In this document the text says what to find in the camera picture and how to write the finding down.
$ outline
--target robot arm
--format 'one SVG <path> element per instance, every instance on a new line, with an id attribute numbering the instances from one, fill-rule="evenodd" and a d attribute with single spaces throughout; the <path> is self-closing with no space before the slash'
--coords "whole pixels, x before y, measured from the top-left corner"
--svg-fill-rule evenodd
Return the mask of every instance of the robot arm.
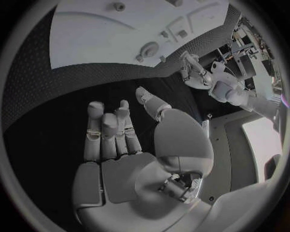
<path id="1" fill-rule="evenodd" d="M 245 90 L 244 84 L 232 74 L 225 72 L 226 66 L 213 62 L 211 72 L 205 71 L 198 63 L 198 56 L 187 51 L 181 55 L 181 74 L 186 85 L 196 89 L 207 89 L 208 94 L 219 102 L 229 102 L 247 111 L 254 111 L 274 123 L 278 128 L 278 105 L 256 93 Z"/>

